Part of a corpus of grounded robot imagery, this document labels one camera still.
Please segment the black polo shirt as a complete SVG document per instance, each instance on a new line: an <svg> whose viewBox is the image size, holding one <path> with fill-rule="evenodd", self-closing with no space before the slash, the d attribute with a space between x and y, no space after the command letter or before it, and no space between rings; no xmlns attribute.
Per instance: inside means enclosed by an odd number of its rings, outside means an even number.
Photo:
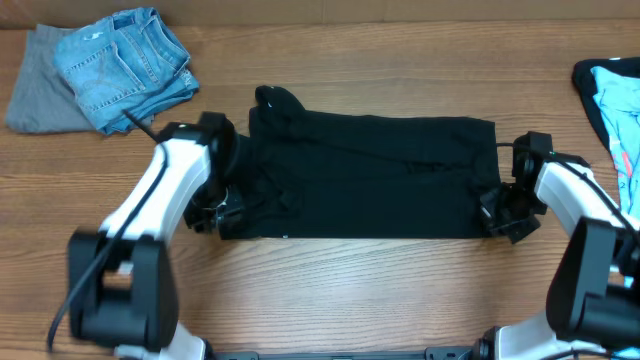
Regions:
<svg viewBox="0 0 640 360"><path fill-rule="evenodd" d="M501 183L492 122L315 112L265 85L255 98L223 239L483 235L480 198Z"/></svg>

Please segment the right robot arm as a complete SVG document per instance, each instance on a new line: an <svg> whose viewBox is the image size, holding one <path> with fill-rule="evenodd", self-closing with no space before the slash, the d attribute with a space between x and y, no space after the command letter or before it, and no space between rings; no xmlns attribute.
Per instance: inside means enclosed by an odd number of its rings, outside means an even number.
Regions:
<svg viewBox="0 0 640 360"><path fill-rule="evenodd" d="M581 157L554 151L548 134L510 143L512 184L481 198L483 225L518 242L551 210L569 237L544 312L494 327L471 359L625 359L639 346L639 223L621 212Z"/></svg>

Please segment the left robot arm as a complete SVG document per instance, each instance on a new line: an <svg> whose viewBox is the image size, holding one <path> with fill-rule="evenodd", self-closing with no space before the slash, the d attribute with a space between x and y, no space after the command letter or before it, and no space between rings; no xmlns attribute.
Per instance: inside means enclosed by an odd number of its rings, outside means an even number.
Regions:
<svg viewBox="0 0 640 360"><path fill-rule="evenodd" d="M241 220L243 200L228 179L240 137L215 112L150 136L153 158L128 198L96 232L71 236L69 291L47 341L67 317L74 338L121 359L212 359L209 342L179 321L168 247L180 222L211 232Z"/></svg>

